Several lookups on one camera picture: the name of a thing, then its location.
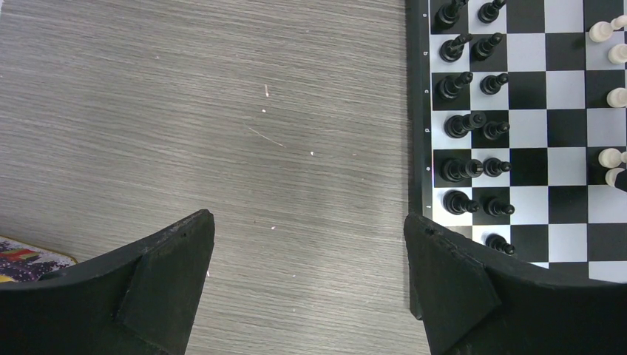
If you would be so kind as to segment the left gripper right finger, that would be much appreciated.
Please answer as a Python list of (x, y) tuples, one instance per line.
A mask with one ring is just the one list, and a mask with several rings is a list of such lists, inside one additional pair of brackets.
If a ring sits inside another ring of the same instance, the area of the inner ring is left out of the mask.
[(626, 285), (550, 271), (419, 214), (404, 221), (410, 311), (432, 354), (624, 354)]

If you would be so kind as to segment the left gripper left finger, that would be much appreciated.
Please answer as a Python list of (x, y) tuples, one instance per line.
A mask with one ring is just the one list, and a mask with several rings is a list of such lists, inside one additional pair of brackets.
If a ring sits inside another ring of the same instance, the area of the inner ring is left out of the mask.
[(201, 209), (39, 280), (1, 285), (3, 354), (184, 354), (214, 249)]

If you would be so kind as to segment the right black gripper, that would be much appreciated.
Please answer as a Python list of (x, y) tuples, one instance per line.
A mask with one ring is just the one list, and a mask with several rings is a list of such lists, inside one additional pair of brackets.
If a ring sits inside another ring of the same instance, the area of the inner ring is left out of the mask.
[(627, 192), (625, 169), (613, 169), (613, 187), (623, 192)]

